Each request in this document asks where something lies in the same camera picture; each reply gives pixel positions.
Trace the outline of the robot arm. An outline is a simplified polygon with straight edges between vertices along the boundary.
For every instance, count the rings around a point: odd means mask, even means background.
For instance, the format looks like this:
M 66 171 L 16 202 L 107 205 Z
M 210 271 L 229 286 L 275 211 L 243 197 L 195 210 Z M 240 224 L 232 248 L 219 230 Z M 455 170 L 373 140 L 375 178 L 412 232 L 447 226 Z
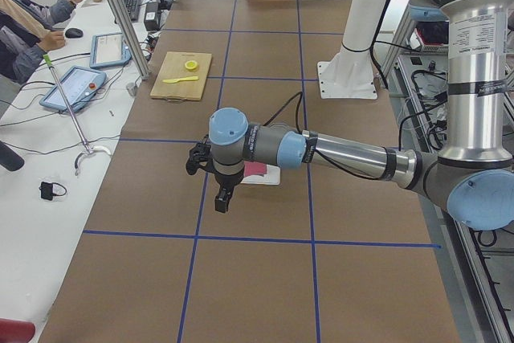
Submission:
M 209 122 L 209 167 L 228 209 L 246 161 L 283 169 L 327 163 L 364 179 L 392 181 L 477 231 L 513 220 L 512 155 L 502 145 L 508 9 L 513 0 L 413 0 L 449 21 L 447 140 L 438 153 L 391 149 L 283 125 L 251 124 L 235 108 Z

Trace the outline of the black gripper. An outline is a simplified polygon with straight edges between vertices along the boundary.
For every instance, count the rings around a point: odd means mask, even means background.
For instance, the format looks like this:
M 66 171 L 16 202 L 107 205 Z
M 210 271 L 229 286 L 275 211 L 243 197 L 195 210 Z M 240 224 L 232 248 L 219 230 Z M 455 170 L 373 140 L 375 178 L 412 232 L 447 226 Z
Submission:
M 219 184 L 219 192 L 214 200 L 214 207 L 217 212 L 227 212 L 227 195 L 232 194 L 234 188 L 244 178 L 244 161 L 232 165 L 224 165 L 213 161 L 214 176 Z

